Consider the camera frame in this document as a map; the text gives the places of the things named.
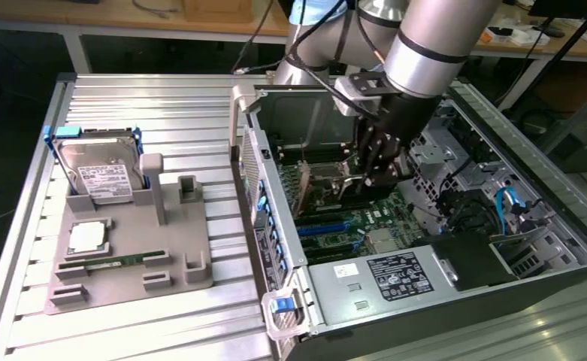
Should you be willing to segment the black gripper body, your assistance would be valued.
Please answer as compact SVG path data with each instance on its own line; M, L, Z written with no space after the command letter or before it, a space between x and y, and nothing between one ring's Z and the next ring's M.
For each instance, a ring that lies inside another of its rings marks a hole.
M407 93L385 94L380 98L373 121L367 120L360 131L360 145L371 144L377 134L397 139L408 147L432 118L441 96L415 97Z

